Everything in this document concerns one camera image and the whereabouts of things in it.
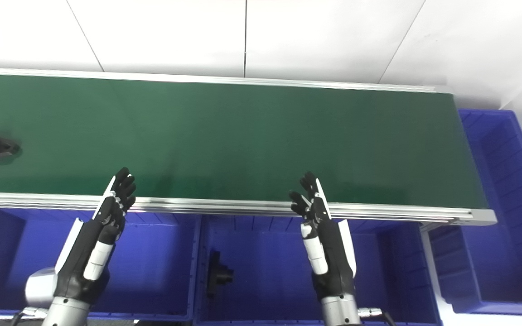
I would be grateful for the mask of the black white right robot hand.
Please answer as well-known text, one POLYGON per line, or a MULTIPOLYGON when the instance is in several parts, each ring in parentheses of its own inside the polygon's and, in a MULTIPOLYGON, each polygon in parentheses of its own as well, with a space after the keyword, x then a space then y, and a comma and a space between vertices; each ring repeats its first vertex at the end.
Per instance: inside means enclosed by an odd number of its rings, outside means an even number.
POLYGON ((319 301, 326 297, 354 297, 357 264, 348 220, 332 217, 315 174, 305 173, 300 184, 307 194, 291 191, 290 208, 303 219, 300 229, 317 297, 319 301))

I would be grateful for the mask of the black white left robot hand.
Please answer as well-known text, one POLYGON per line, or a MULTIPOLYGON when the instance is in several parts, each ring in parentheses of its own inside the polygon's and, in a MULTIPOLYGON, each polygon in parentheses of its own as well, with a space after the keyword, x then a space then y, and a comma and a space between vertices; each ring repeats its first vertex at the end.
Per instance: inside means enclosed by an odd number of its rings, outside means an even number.
POLYGON ((123 167, 110 180, 92 219, 81 226, 58 272, 54 297, 94 305, 107 287, 108 263, 136 201, 135 177, 123 167))

